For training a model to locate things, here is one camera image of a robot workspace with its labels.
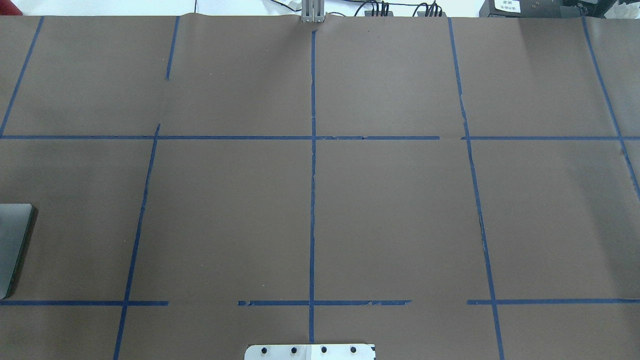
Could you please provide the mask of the grey closed laptop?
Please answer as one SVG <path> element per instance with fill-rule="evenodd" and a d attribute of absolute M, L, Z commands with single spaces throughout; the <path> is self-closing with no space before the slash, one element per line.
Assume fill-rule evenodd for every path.
<path fill-rule="evenodd" d="M 6 299 L 12 291 L 33 213 L 34 207 L 30 203 L 0 205 L 0 298 L 2 300 Z"/>

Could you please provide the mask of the brown paper table cover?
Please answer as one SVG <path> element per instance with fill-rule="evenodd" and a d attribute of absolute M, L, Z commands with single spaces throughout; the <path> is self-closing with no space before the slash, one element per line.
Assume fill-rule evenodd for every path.
<path fill-rule="evenodd" d="M 3 16 L 3 360 L 639 358 L 639 21 Z"/>

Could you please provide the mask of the black mini computer box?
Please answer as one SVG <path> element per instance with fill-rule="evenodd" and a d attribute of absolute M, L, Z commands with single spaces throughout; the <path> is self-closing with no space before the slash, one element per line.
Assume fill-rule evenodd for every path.
<path fill-rule="evenodd" d="M 590 5 L 579 0 L 485 0 L 478 10 L 478 16 L 570 19 L 589 15 Z"/>

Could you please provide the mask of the aluminium frame post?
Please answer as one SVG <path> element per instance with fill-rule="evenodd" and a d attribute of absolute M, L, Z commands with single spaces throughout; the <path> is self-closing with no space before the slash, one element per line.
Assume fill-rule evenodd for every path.
<path fill-rule="evenodd" d="M 325 19 L 324 0 L 301 0 L 302 23 L 324 23 Z"/>

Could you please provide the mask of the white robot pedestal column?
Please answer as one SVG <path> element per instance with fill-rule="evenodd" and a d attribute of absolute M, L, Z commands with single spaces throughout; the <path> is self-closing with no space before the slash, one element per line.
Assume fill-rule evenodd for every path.
<path fill-rule="evenodd" d="M 247 347 L 245 360 L 375 360 L 374 344 L 254 344 Z"/>

